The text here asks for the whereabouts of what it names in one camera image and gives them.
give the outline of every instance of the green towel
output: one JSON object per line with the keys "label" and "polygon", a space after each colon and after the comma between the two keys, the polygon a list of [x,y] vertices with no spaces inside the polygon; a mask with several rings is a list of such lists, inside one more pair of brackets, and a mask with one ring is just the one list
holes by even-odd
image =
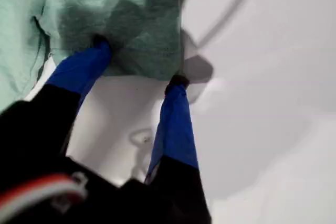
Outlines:
{"label": "green towel", "polygon": [[0,0],[0,110],[29,93],[48,55],[59,64],[97,33],[119,48],[105,75],[168,80],[181,62],[179,12],[179,0]]}

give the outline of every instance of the white stripe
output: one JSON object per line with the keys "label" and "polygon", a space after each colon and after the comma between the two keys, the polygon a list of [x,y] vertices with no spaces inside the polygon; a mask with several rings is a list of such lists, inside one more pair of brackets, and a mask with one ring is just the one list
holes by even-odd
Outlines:
{"label": "white stripe", "polygon": [[27,207],[31,207],[51,196],[65,193],[74,193],[81,198],[85,198],[87,192],[84,188],[72,181],[55,182],[50,185],[41,186],[14,198],[4,204],[0,209],[0,223],[10,220],[15,215],[22,212]]}

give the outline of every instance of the teal fabric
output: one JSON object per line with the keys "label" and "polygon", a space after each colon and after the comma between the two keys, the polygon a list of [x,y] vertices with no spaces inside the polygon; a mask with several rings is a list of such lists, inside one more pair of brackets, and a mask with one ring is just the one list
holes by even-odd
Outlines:
{"label": "teal fabric", "polygon": [[169,80],[181,62],[179,12],[179,0],[0,0],[0,110],[29,93],[49,49],[59,64],[96,33],[120,48],[105,75]]}

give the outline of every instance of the wrinkled fabric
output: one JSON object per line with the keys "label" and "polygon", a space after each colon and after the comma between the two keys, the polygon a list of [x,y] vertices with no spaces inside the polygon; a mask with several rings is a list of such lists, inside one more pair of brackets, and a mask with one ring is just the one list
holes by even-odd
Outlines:
{"label": "wrinkled fabric", "polygon": [[0,0],[0,110],[22,99],[48,56],[59,64],[105,35],[105,75],[169,80],[181,62],[179,0]]}

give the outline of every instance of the red stripe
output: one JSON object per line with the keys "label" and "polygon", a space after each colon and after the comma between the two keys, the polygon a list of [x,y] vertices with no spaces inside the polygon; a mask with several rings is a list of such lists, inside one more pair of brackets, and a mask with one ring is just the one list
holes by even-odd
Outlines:
{"label": "red stripe", "polygon": [[28,191],[61,181],[72,181],[72,179],[66,174],[51,174],[25,182],[0,195],[0,207],[2,207],[7,202],[12,201],[14,198],[19,197]]}

